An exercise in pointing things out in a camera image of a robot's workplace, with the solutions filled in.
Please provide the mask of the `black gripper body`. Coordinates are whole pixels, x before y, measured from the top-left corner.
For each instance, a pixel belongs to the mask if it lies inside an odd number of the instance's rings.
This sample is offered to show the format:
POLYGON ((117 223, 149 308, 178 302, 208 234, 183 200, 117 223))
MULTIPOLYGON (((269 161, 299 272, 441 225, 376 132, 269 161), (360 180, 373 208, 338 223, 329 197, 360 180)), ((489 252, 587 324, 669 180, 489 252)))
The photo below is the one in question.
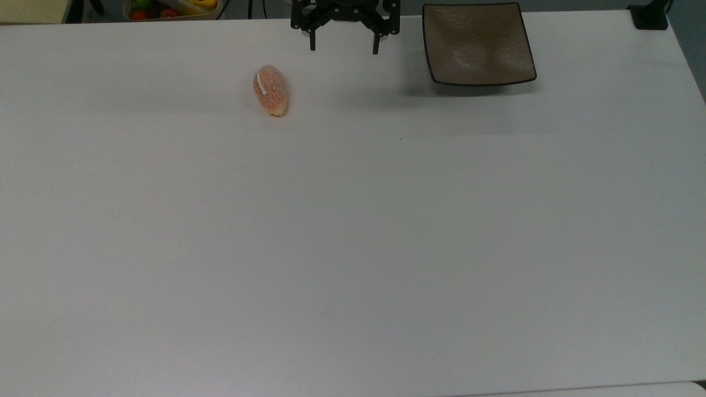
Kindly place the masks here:
POLYGON ((307 24, 323 26, 328 21, 362 22, 367 27, 383 26, 383 17, 378 13, 379 1, 315 1, 313 10, 307 13, 307 24))

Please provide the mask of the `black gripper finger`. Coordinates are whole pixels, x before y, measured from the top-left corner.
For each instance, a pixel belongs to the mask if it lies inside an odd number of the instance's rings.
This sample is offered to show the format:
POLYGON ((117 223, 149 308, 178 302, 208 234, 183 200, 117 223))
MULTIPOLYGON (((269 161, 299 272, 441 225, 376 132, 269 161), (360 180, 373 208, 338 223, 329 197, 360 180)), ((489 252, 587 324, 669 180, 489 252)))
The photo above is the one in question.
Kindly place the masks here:
POLYGON ((400 2, 382 2, 382 10, 387 13, 381 15, 377 8, 371 7, 369 10, 369 29, 373 31, 373 54, 377 55, 382 38, 389 35, 399 34, 400 2))
POLYGON ((291 4, 291 28, 307 35, 312 52, 316 48, 319 15, 319 8, 315 2, 292 2, 291 4))

